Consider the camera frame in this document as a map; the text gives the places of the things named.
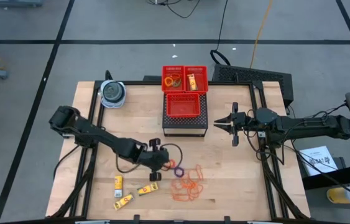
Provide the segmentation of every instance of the wooden tabletop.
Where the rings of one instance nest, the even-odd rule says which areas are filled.
[[[88,117],[93,85],[93,82],[79,82],[76,89],[73,106],[84,117]],[[279,84],[264,82],[264,93],[267,107],[285,115]],[[142,220],[223,220],[224,216],[230,216],[231,220],[270,220],[262,165],[246,137],[240,134],[238,147],[232,147],[232,136],[213,126],[214,120],[231,112],[233,102],[238,102],[239,111],[252,108],[248,87],[210,86],[207,93],[209,127],[204,138],[163,136],[162,94],[160,86],[127,86],[124,106],[121,109],[106,109],[103,126],[118,137],[133,138],[140,142],[160,138],[162,144],[178,144],[183,150],[182,167],[186,170],[195,168],[197,164],[202,167],[204,180],[200,183],[204,188],[199,198],[192,202],[174,201],[170,193],[170,183],[176,178],[173,172],[162,172],[157,191],[138,196],[136,189],[149,183],[150,173],[148,168],[140,166],[129,174],[123,174],[123,194],[133,193],[135,200],[115,211],[113,203],[118,198],[114,198],[114,176],[119,175],[115,166],[115,153],[99,144],[87,218],[130,220],[139,214]],[[94,114],[94,123],[97,115],[98,110]],[[256,138],[253,138],[253,143],[257,145]],[[65,139],[60,157],[74,146],[73,139]],[[179,160],[176,149],[168,147],[168,150],[171,159]],[[72,191],[80,151],[64,160],[58,168],[47,215],[56,212]],[[127,170],[133,165],[120,160],[119,166]],[[310,216],[297,158],[291,150],[285,151],[285,165],[280,165],[280,170],[285,191],[300,210]],[[274,188],[273,193],[277,216],[281,217]],[[78,200],[77,214],[80,214],[83,194]]]

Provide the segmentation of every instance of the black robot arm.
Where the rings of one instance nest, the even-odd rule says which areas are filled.
[[[50,118],[49,124],[50,128],[62,136],[65,134],[74,135],[75,144],[93,147],[101,142],[109,146],[121,159],[146,166],[151,169],[153,174],[156,174],[165,163],[169,162],[166,148],[160,147],[158,149],[157,147],[160,144],[159,139],[152,139],[150,146],[153,146],[153,150],[147,151],[148,145],[146,143],[131,138],[118,138],[91,124],[90,121],[80,116],[80,112],[76,108],[71,106],[59,106]]]
[[[233,103],[232,113],[215,123],[216,127],[233,134],[233,146],[238,145],[238,131],[264,132],[268,136],[268,143],[279,147],[283,141],[288,139],[310,138],[317,136],[329,136],[336,139],[350,138],[350,120],[344,116],[326,115],[320,118],[289,118],[279,116],[276,112],[259,108],[256,117],[252,118],[245,112],[238,112],[238,104]]]

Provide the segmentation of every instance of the yellow package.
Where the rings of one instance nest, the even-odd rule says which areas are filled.
[[[134,200],[134,197],[132,194],[129,194],[123,198],[121,198],[119,201],[117,201],[116,203],[114,203],[114,208],[115,211],[122,208],[123,206],[125,206],[127,203],[131,202]]]
[[[158,190],[158,184],[156,182],[153,182],[152,184],[137,189],[137,193],[139,193],[139,196],[141,196],[153,192],[155,190]]]
[[[190,90],[198,90],[197,83],[195,82],[194,74],[187,75],[188,77],[188,83],[190,84]]]
[[[114,177],[114,197],[122,197],[122,176]]]

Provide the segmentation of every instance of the red container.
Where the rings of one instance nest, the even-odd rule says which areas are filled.
[[[167,65],[162,67],[161,86],[164,93],[184,93],[185,92],[185,67],[183,65]],[[181,84],[178,87],[166,86],[165,79],[167,77],[180,76]]]
[[[208,91],[208,69],[206,66],[185,66],[185,89],[186,93],[198,93],[200,95],[205,94]],[[194,74],[195,83],[198,90],[190,90],[190,82],[188,76]]]
[[[167,94],[167,115],[171,118],[195,118],[199,116],[200,96],[197,93]]]

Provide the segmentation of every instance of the red basket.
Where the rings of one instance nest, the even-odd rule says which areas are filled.
[[[208,91],[208,74],[206,66],[185,66],[185,89],[186,93],[205,94]],[[195,83],[198,90],[191,91],[190,83],[188,81],[189,74],[194,74]]]
[[[195,118],[200,113],[200,96],[197,93],[167,94],[167,115],[171,118]]]
[[[167,65],[162,67],[161,86],[164,93],[184,93],[185,91],[185,67],[183,65]],[[181,84],[178,87],[166,86],[165,78],[172,75],[180,75]]]

